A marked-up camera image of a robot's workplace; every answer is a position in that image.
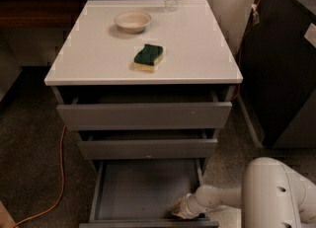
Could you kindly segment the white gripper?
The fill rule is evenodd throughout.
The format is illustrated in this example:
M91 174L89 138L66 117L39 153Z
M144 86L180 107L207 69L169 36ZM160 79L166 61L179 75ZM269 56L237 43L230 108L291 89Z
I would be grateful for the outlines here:
M188 193L178 198L173 206L179 206L171 210L171 214L182 219L194 219L205 212L205 208L198 203L194 193Z

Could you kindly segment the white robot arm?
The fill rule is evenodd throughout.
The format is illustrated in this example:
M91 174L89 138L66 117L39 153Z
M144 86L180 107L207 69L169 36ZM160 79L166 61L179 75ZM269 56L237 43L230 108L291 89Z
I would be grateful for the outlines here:
M223 206L242 209L242 228L302 228L316 223L316 185L283 162L261 157L248 165L240 188L200 186L179 198L172 214L194 219Z

